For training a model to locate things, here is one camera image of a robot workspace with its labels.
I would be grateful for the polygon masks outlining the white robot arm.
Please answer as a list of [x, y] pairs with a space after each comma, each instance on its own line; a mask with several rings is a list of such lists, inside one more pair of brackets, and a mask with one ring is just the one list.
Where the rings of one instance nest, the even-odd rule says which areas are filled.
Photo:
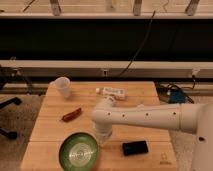
[[105, 97], [93, 108], [91, 119], [95, 136], [102, 142], [112, 135], [113, 124], [195, 134], [190, 171], [213, 171], [213, 103], [116, 107], [113, 97]]

